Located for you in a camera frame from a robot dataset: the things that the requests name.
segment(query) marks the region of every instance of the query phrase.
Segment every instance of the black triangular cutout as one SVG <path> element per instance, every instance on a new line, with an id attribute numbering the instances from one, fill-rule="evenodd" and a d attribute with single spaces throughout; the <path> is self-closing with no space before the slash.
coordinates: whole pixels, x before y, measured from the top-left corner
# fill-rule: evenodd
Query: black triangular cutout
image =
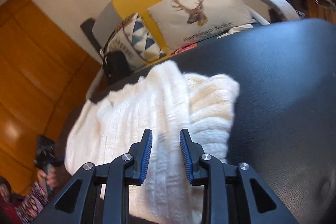
<path id="1" fill-rule="evenodd" d="M 55 209 L 71 214 L 75 210 L 82 180 L 76 180 L 55 204 Z"/>
<path id="2" fill-rule="evenodd" d="M 261 187 L 261 185 L 255 179 L 250 179 L 254 200 L 257 205 L 258 213 L 263 214 L 277 208 L 275 202 Z"/>

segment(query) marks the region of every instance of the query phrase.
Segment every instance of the silver screw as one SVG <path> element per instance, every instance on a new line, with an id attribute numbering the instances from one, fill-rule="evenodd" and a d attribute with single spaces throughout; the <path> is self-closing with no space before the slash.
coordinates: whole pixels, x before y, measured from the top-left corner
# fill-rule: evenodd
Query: silver screw
<path id="1" fill-rule="evenodd" d="M 204 160 L 211 160 L 211 155 L 209 155 L 209 154 L 203 154 L 202 155 L 202 159 L 204 159 Z"/>
<path id="2" fill-rule="evenodd" d="M 84 168 L 85 170 L 91 170 L 91 169 L 93 168 L 93 163 L 91 163 L 91 162 L 87 162 L 87 163 L 85 163 L 85 164 L 83 165 L 83 168 Z"/>
<path id="3" fill-rule="evenodd" d="M 240 169 L 242 169 L 242 170 L 248 170 L 249 168 L 250 168 L 250 166 L 247 164 L 247 163 L 241 163 L 240 165 L 239 165 L 239 167 L 240 167 Z"/>
<path id="4" fill-rule="evenodd" d="M 131 154 L 123 154 L 121 157 L 123 160 L 130 160 L 132 158 Z"/>

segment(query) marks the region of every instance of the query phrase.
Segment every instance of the chair armrest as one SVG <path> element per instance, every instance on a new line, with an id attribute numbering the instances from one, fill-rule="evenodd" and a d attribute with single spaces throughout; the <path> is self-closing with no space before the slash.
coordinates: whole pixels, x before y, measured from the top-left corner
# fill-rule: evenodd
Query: chair armrest
<path id="1" fill-rule="evenodd" d="M 260 0 L 273 8 L 281 17 L 282 21 L 300 19 L 293 6 L 285 0 Z"/>

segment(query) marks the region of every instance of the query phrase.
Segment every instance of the person's hand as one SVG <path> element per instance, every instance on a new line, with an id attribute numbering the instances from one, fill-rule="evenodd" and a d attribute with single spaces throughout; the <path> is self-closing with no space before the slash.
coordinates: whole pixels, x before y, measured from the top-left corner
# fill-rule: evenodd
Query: person's hand
<path id="1" fill-rule="evenodd" d="M 50 168 L 50 174 L 46 174 L 42 170 L 37 171 L 37 179 L 41 187 L 45 192 L 47 192 L 47 185 L 49 185 L 51 188 L 55 188 L 59 185 L 56 177 L 56 169 L 55 167 Z"/>
<path id="2" fill-rule="evenodd" d="M 0 184 L 0 194 L 2 195 L 3 199 L 9 203 L 9 190 L 6 184 L 2 183 Z"/>

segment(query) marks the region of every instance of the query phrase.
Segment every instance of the person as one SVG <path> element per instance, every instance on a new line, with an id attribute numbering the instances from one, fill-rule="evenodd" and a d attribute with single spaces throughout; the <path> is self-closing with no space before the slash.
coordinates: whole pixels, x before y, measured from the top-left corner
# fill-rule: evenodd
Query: person
<path id="1" fill-rule="evenodd" d="M 38 170 L 37 181 L 26 197 L 13 193 L 9 182 L 0 177 L 0 223 L 31 223 L 48 203 L 47 185 L 58 186 L 55 168 L 51 168 L 48 175 Z"/>

